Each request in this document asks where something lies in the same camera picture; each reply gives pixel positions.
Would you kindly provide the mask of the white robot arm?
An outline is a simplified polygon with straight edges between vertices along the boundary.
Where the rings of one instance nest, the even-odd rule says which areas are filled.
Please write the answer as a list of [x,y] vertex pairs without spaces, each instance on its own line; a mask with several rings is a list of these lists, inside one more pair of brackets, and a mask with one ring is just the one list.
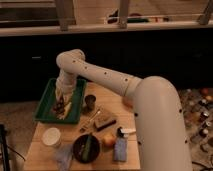
[[180,98],[170,81],[160,76],[141,79],[87,63],[79,49],[60,53],[56,63],[60,88],[80,75],[133,102],[142,171],[193,171]]

